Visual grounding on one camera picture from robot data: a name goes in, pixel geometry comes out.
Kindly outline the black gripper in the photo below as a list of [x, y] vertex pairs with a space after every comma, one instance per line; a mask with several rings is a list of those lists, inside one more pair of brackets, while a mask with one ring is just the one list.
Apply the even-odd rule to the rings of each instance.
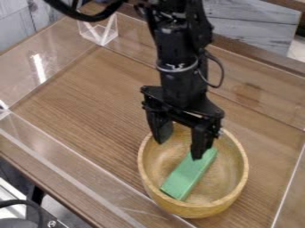
[[158, 66], [160, 85], [143, 85], [140, 93], [147, 114], [147, 123], [158, 144], [173, 134], [173, 122], [190, 128], [190, 154], [194, 160], [213, 147], [219, 137], [222, 109], [207, 98], [207, 64], [190, 66]]

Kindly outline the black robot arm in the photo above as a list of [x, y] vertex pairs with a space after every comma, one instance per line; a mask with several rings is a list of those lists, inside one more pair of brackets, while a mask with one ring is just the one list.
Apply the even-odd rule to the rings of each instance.
[[106, 20], [123, 4], [131, 3], [144, 18], [156, 47], [160, 85], [144, 85], [143, 109], [151, 134], [158, 143], [171, 137], [177, 123], [190, 128], [190, 154], [199, 159], [219, 137], [225, 112], [207, 97], [209, 61], [206, 50], [213, 42], [213, 24], [202, 0], [110, 0], [96, 14], [84, 14], [61, 0], [44, 2], [75, 20]]

